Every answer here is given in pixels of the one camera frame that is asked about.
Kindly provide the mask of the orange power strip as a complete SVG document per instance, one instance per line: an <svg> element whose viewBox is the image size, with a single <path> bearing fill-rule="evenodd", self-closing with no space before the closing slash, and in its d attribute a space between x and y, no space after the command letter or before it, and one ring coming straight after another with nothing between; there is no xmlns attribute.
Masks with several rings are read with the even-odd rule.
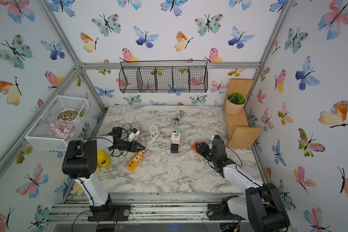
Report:
<svg viewBox="0 0 348 232"><path fill-rule="evenodd" d="M134 171L136 167L145 159L142 154L144 151L137 152L131 160L125 165L125 168L129 171Z"/></svg>

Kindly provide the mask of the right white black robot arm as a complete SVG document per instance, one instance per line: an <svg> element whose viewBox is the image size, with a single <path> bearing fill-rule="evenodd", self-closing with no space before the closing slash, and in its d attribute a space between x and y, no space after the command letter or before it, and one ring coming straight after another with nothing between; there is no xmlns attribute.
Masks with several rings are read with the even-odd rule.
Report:
<svg viewBox="0 0 348 232"><path fill-rule="evenodd" d="M242 191L244 198L231 195L222 198L219 204L209 204L206 212L209 220L232 219L238 223L247 220L255 232L287 232L290 227L285 206L273 183L263 183L251 177L241 166L228 158L228 147L218 136L211 144L195 142L192 147L204 157L216 173L232 182Z"/></svg>

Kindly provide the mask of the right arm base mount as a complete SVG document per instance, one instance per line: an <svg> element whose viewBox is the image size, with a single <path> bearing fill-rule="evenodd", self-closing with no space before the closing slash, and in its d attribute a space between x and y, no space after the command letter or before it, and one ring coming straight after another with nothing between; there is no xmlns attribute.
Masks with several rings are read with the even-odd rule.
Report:
<svg viewBox="0 0 348 232"><path fill-rule="evenodd" d="M208 204L206 216L209 220L239 220L244 219L244 208L237 204Z"/></svg>

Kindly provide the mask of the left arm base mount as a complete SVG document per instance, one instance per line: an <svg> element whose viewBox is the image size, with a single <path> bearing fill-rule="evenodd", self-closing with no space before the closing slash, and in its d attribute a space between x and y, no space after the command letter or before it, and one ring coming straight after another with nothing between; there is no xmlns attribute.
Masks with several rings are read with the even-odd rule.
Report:
<svg viewBox="0 0 348 232"><path fill-rule="evenodd" d="M92 216L88 217L89 222L124 222L128 221L131 206L108 203L103 206L90 206Z"/></svg>

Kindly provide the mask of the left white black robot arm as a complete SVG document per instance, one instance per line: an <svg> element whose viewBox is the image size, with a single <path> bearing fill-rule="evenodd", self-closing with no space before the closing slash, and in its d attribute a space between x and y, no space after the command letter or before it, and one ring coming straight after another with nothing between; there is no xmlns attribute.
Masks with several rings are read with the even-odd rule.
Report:
<svg viewBox="0 0 348 232"><path fill-rule="evenodd" d="M127 152L139 152L145 147L136 141L121 138L122 128L114 128L107 135L83 140L71 140L68 143L62 164L62 171L78 183L89 199L90 207L107 204L109 194L102 187L96 170L98 151L118 149Z"/></svg>

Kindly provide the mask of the red cube socket adapter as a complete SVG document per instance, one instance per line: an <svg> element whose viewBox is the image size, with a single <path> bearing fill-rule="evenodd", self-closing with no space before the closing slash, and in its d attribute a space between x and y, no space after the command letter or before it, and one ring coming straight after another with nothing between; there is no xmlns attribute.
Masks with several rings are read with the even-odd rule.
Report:
<svg viewBox="0 0 348 232"><path fill-rule="evenodd" d="M198 155L200 155L200 153L197 151L197 148L200 147L201 142L199 141L195 141L194 144L191 146L191 149Z"/></svg>

